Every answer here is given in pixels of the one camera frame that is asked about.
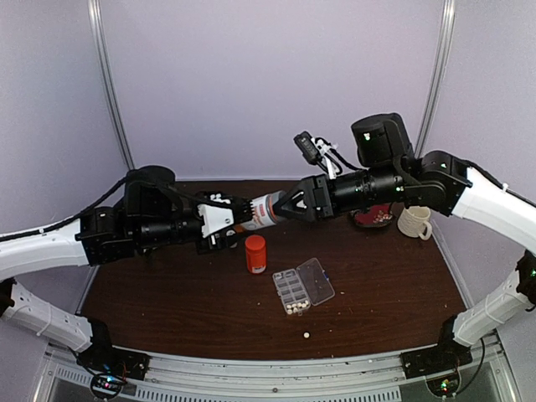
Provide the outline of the grey capped white orange bottle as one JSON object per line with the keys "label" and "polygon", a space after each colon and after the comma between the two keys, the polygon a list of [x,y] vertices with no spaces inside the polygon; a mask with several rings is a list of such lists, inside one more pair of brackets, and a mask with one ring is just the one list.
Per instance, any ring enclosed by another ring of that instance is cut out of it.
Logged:
{"label": "grey capped white orange bottle", "polygon": [[246,231],[256,231],[259,229],[264,229],[264,228],[274,225],[275,223],[271,217],[270,210],[268,207],[268,200],[269,200],[268,195],[255,198],[252,201],[252,204],[253,204],[252,218],[247,222],[235,225],[234,230],[237,233],[242,233]]}

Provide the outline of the clear plastic pill organizer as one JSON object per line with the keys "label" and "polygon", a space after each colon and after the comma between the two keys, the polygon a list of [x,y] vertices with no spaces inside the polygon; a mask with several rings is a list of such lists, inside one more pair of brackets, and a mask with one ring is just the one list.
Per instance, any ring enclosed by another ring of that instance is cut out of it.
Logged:
{"label": "clear plastic pill organizer", "polygon": [[272,280],[285,312],[286,304],[307,299],[311,307],[317,307],[335,297],[329,276],[318,258],[278,271],[272,275]]}

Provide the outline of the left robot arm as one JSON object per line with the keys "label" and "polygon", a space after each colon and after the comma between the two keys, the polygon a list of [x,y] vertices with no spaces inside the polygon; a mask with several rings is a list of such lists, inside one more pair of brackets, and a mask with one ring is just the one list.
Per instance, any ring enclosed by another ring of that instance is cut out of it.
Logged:
{"label": "left robot arm", "polygon": [[104,265],[148,255],[167,245],[225,247],[224,235],[250,220],[247,198],[175,185],[173,171],[145,166],[129,171],[104,195],[72,217],[1,238],[1,316],[82,353],[103,372],[120,365],[106,326],[76,317],[31,296],[16,276],[64,266]]}

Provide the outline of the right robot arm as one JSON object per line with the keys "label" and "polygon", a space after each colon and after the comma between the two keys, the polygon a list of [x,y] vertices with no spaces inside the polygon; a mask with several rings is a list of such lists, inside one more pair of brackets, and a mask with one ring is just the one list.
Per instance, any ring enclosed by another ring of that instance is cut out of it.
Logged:
{"label": "right robot arm", "polygon": [[276,215],[307,222],[375,205],[402,203],[469,219],[524,248],[515,271],[474,307],[444,325],[446,338],[430,350],[435,369],[448,369],[491,330],[535,308],[535,205],[474,162],[443,151],[418,158],[401,115],[378,114],[354,122],[361,169],[336,178],[303,178],[273,207]]}

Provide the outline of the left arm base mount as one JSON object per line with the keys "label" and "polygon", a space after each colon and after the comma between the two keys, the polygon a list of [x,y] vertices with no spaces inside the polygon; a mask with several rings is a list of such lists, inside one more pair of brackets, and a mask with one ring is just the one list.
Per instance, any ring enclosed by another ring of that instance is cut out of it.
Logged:
{"label": "left arm base mount", "polygon": [[144,380],[150,357],[146,353],[116,348],[105,323],[89,319],[90,346],[73,352],[76,363],[91,376],[90,392],[98,401],[117,397],[128,385],[128,379]]}

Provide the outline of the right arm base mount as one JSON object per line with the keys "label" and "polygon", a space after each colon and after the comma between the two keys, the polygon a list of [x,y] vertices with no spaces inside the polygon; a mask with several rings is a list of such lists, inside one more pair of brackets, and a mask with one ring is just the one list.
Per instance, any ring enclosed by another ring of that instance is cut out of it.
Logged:
{"label": "right arm base mount", "polygon": [[472,362],[471,348],[454,341],[454,321],[443,322],[435,346],[404,352],[400,355],[405,377],[425,376],[428,390],[437,397],[452,398],[462,389],[460,368]]}

